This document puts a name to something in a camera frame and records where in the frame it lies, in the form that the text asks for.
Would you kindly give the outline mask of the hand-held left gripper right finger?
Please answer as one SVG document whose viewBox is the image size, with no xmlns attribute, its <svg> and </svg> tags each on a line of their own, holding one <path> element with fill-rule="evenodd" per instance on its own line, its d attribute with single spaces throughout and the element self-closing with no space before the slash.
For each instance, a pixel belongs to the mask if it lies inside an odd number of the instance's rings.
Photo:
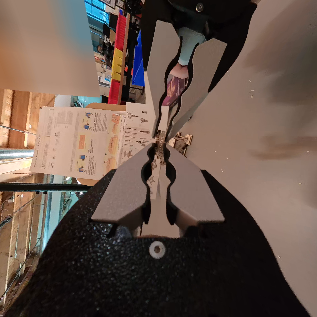
<svg viewBox="0 0 317 317">
<path fill-rule="evenodd" d="M 189 228 L 222 223 L 225 218 L 201 171 L 169 144 L 164 147 L 167 187 L 166 215 L 184 236 Z"/>
</svg>

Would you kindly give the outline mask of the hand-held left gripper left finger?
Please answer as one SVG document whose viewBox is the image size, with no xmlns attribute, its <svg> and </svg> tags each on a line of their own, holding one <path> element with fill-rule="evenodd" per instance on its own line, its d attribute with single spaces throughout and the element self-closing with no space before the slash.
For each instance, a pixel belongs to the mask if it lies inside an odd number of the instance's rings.
<svg viewBox="0 0 317 317">
<path fill-rule="evenodd" d="M 148 224 L 151 215 L 150 187 L 155 143 L 150 143 L 119 166 L 104 192 L 92 220 L 127 227 L 130 231 Z"/>
</svg>

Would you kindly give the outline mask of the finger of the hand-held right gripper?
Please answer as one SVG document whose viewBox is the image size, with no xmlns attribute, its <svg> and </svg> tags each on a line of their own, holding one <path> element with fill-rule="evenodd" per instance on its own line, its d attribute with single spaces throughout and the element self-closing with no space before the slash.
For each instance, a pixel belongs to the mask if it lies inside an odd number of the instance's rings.
<svg viewBox="0 0 317 317">
<path fill-rule="evenodd" d="M 166 139 L 171 139 L 181 130 L 208 95 L 208 89 L 215 75 L 227 44 L 217 39 L 198 45 L 188 65 L 189 80 L 180 100 L 171 112 Z"/>
<path fill-rule="evenodd" d="M 167 78 L 177 63 L 181 40 L 171 23 L 158 20 L 154 31 L 147 69 L 144 72 L 146 105 L 150 116 L 150 132 L 154 138 L 161 123 L 162 102 L 167 94 Z"/>
</svg>

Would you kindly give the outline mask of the small wooden arch assembly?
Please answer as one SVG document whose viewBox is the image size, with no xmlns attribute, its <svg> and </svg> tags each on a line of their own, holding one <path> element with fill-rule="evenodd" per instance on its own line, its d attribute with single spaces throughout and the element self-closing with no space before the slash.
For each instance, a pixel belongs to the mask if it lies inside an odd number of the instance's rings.
<svg viewBox="0 0 317 317">
<path fill-rule="evenodd" d="M 159 160 L 159 163 L 161 166 L 164 166 L 165 159 L 164 159 L 164 151 L 165 151 L 165 137 L 166 132 L 158 130 L 155 137 L 155 152 L 154 152 L 154 158 Z"/>
</svg>

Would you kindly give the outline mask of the grey desk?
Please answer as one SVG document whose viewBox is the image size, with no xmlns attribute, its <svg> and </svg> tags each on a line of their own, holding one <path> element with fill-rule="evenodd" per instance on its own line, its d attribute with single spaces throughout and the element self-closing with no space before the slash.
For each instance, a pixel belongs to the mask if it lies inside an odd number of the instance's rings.
<svg viewBox="0 0 317 317">
<path fill-rule="evenodd" d="M 183 126 L 187 158 L 254 217 L 316 316 L 317 1 L 260 1 L 238 58 Z"/>
</svg>

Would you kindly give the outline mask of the person's right hand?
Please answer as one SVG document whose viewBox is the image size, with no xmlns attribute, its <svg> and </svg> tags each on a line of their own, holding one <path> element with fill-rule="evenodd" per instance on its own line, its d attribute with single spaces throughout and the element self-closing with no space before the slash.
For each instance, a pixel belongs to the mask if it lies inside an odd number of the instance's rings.
<svg viewBox="0 0 317 317">
<path fill-rule="evenodd" d="M 186 79 L 189 77 L 188 73 L 188 66 L 187 65 L 181 65 L 180 63 L 177 63 L 170 71 L 170 75 L 180 78 L 180 79 Z"/>
</svg>

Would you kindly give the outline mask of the blue bin with square tag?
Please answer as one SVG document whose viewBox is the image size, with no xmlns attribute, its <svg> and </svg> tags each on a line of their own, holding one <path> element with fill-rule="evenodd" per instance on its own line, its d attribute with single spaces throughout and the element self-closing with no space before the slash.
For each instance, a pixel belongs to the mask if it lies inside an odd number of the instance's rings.
<svg viewBox="0 0 317 317">
<path fill-rule="evenodd" d="M 137 45 L 134 48 L 132 84 L 142 87 L 145 86 L 141 31 L 138 33 Z"/>
</svg>

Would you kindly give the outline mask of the purple product box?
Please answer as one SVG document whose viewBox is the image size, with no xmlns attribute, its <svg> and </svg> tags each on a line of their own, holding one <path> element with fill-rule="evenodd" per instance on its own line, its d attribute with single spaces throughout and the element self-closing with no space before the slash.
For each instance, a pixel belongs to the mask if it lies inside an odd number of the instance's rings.
<svg viewBox="0 0 317 317">
<path fill-rule="evenodd" d="M 188 78 L 178 78 L 174 76 L 168 77 L 167 82 L 167 96 L 163 101 L 163 106 L 169 106 L 170 108 L 174 107 L 180 98 L 180 95 L 187 87 Z"/>
</svg>

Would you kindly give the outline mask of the rack of red yellow bins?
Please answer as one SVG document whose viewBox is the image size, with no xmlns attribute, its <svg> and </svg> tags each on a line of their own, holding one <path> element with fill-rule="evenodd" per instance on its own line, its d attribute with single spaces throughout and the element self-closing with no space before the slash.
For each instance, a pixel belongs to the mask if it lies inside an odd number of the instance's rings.
<svg viewBox="0 0 317 317">
<path fill-rule="evenodd" d="M 108 103 L 121 104 L 130 14 L 118 15 Z"/>
</svg>

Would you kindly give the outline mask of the wooden tower base model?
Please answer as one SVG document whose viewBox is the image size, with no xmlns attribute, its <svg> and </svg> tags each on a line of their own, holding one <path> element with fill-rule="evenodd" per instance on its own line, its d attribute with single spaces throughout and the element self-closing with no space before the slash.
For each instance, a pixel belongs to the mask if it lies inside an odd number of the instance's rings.
<svg viewBox="0 0 317 317">
<path fill-rule="evenodd" d="M 168 141 L 168 144 L 183 156 L 186 156 L 187 148 L 191 145 L 192 139 L 193 136 L 191 134 L 182 135 L 179 131 Z"/>
</svg>

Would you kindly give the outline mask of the paper instruction sheet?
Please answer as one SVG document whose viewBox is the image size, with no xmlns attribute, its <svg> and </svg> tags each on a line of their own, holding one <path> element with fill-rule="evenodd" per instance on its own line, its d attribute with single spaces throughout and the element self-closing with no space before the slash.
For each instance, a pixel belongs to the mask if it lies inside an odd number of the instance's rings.
<svg viewBox="0 0 317 317">
<path fill-rule="evenodd" d="M 30 171 L 97 182 L 154 142 L 150 104 L 125 110 L 43 107 Z"/>
</svg>

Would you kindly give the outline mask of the silver air duct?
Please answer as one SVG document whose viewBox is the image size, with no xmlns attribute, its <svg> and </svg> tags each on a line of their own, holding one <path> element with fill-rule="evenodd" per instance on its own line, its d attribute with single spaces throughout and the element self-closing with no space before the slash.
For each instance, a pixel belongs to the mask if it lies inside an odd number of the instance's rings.
<svg viewBox="0 0 317 317">
<path fill-rule="evenodd" d="M 1 148 L 0 149 L 0 160 L 14 160 L 14 159 L 32 158 L 33 154 L 34 154 L 33 149 Z"/>
</svg>

